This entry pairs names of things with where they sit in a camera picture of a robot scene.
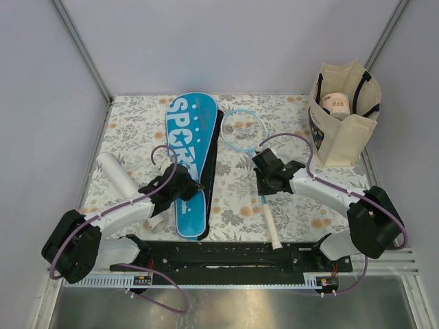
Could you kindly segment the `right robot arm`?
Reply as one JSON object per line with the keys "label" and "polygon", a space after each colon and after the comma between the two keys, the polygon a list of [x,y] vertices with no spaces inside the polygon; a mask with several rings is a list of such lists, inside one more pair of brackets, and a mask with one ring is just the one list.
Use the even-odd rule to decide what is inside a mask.
{"label": "right robot arm", "polygon": [[403,233],[403,223],[387,193],[378,186],[368,190],[337,186],[316,176],[300,162],[284,163],[271,149],[252,158],[260,196],[297,194],[325,205],[348,220],[348,229],[330,234],[315,245],[312,263],[328,271],[337,260],[354,254],[378,259]]}

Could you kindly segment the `blue racket cover bag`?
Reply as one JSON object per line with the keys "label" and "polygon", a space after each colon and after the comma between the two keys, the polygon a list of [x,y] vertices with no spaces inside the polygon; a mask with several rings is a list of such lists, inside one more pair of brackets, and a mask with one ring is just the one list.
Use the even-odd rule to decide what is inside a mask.
{"label": "blue racket cover bag", "polygon": [[190,241],[209,233],[209,213],[217,156],[217,142],[224,113],[205,93],[186,93],[169,105],[165,124],[167,144],[176,152],[178,163],[188,169],[191,179],[204,186],[189,201],[174,202],[176,231]]}

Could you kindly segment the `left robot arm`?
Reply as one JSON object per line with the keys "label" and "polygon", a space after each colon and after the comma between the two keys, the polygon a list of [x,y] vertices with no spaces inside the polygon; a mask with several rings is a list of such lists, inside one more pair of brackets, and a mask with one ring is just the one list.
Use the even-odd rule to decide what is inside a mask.
{"label": "left robot arm", "polygon": [[171,164],[164,174],[113,207],[89,216],[67,211],[41,251],[50,264],[49,277],[64,278],[71,284],[79,282],[94,268],[104,239],[133,223],[155,217],[178,199],[189,201],[203,189],[186,167]]}

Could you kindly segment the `blue badminton racket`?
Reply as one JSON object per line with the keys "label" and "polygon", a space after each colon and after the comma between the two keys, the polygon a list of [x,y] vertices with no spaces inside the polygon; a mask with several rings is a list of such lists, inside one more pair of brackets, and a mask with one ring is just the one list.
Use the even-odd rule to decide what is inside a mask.
{"label": "blue badminton racket", "polygon": [[254,197],[257,205],[261,207],[272,249],[281,249],[282,245],[268,201],[257,192],[257,179],[252,162],[252,158],[260,150],[259,143],[268,137],[265,123],[254,110],[232,109],[224,115],[220,136],[225,144],[239,156],[238,169],[242,171],[240,177],[244,179],[251,197]]}

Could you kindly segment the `white shuttlecock tube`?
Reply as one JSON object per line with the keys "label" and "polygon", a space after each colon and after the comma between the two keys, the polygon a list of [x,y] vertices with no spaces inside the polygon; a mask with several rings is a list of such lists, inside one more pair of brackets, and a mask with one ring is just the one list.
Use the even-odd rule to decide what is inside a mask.
{"label": "white shuttlecock tube", "polygon": [[[98,155],[97,165],[124,199],[134,199],[141,196],[138,193],[139,185],[128,175],[111,153],[103,152]],[[166,215],[157,215],[152,219],[146,219],[145,224],[152,233],[158,233],[168,224],[168,218]]]}

